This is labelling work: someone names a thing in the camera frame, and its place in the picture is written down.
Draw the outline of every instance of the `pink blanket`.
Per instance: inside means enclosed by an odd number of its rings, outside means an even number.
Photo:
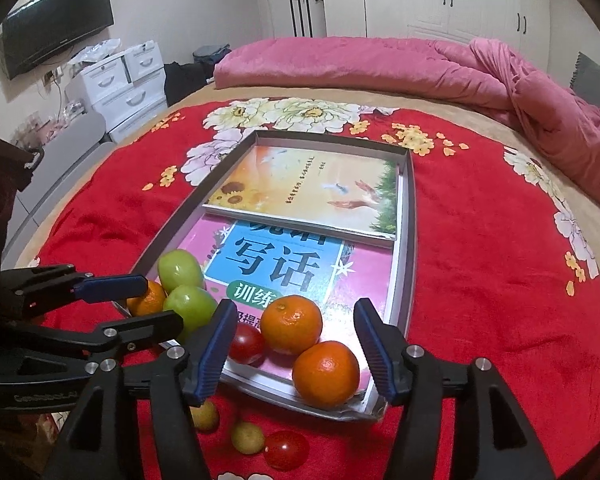
[[[214,75],[217,88],[350,88],[467,105],[522,132],[600,202],[600,108],[497,40],[264,40],[229,54]]]

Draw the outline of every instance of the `book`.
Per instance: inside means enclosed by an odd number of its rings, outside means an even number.
[[[353,325],[353,306],[370,298],[382,317],[389,293],[392,250],[205,214],[179,245],[202,264],[206,290],[238,307],[240,322],[260,327],[264,309],[276,298],[299,294],[322,313],[320,340],[337,340],[356,355],[360,389],[370,372]],[[260,371],[291,382],[293,357],[274,352]]]
[[[380,158],[253,146],[207,201],[214,214],[395,240],[397,166]]]

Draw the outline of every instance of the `pillow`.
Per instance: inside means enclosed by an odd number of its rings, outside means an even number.
[[[600,106],[600,65],[580,53],[571,89],[587,103]]]

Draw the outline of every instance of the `cherry tomato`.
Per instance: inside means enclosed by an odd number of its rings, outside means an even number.
[[[264,349],[264,338],[259,330],[249,324],[238,323],[229,357],[241,365],[251,365],[262,357]]]
[[[293,431],[277,431],[264,441],[264,459],[273,469],[291,471],[309,458],[309,443]]]

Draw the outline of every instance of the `black flat-screen tv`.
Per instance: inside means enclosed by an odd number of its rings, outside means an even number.
[[[2,22],[0,62],[13,79],[109,25],[110,0],[31,0]]]

